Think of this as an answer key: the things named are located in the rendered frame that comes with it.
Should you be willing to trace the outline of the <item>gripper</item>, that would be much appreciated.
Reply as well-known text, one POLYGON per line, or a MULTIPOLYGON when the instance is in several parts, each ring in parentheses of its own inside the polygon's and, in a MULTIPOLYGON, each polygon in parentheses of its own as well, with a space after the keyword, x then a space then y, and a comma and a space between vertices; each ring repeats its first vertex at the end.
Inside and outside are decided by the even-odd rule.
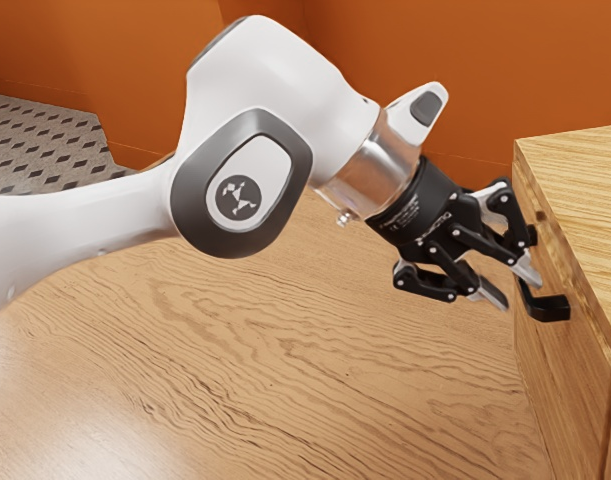
POLYGON ((467 249, 508 266, 532 287, 543 285, 531 265, 530 231, 507 177, 467 192, 422 157, 398 199, 365 223, 398 249, 393 286, 399 290, 447 303, 458 296, 486 300, 506 311, 509 302, 501 290, 465 260, 454 260, 467 249), (442 273, 416 262, 438 266, 442 273))

